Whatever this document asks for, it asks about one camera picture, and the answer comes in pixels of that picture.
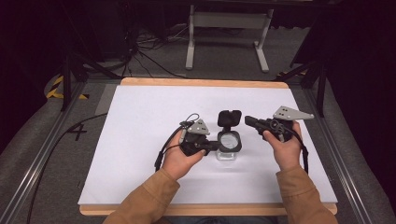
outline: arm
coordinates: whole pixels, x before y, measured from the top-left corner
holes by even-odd
[[[298,122],[294,121],[293,130],[301,136]],[[300,166],[299,141],[293,137],[281,143],[268,131],[263,136],[274,149],[274,157],[280,168],[276,177],[289,223],[337,223],[335,216],[321,203],[317,188]]]
[[[180,187],[177,181],[205,155],[202,150],[186,157],[180,147],[173,147],[177,145],[180,135],[181,132],[177,133],[169,143],[170,149],[165,154],[163,167],[132,191],[104,223],[152,223],[163,216]]]

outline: hand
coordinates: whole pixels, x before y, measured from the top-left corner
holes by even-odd
[[[178,145],[181,131],[179,131],[166,148],[165,159],[163,160],[163,169],[172,176],[175,180],[179,180],[181,177],[186,175],[190,168],[202,159],[205,155],[205,151],[201,150],[192,156],[186,156],[181,151]]]
[[[293,122],[293,130],[301,137],[300,124]],[[274,149],[274,157],[280,170],[285,170],[300,165],[301,145],[296,137],[292,137],[289,141],[282,143],[277,140],[269,131],[264,131],[263,136]]]

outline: white paper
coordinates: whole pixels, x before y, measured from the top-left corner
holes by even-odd
[[[190,114],[198,113],[216,140],[222,110],[240,110],[232,130],[242,149],[235,161],[218,161],[210,152],[178,182],[172,203],[281,203],[273,150],[245,116],[273,117],[280,106],[298,109],[289,89],[118,86],[78,204],[120,204],[155,172],[154,162],[170,134]],[[302,120],[309,151],[309,175],[324,203],[337,199]]]

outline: metal stand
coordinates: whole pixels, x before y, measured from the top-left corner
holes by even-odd
[[[262,29],[260,41],[255,41],[254,48],[264,73],[269,72],[268,63],[265,60],[262,46],[267,36],[268,28],[274,11],[268,10],[267,14],[243,14],[243,13],[221,13],[221,12],[195,12],[194,6],[190,7],[190,41],[187,49],[186,69],[191,70],[194,59],[194,27],[223,27]]]
[[[99,63],[96,63],[93,60],[81,54],[70,52],[65,56],[64,65],[62,69],[64,75],[64,104],[62,106],[61,111],[65,111],[71,102],[71,95],[72,95],[71,74],[73,74],[77,82],[86,82],[88,79],[88,74],[85,71],[83,64],[89,65],[90,67],[101,72],[107,77],[113,79],[122,79],[122,77],[110,72]]]

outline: person's left hand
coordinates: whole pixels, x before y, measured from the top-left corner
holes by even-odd
[[[180,139],[181,131],[179,131],[171,140],[166,148],[165,159],[163,160],[163,169],[172,176],[175,180],[179,180],[181,177],[186,175],[190,168],[202,159],[205,155],[205,151],[195,153],[191,156],[186,156],[178,146],[178,140]]]

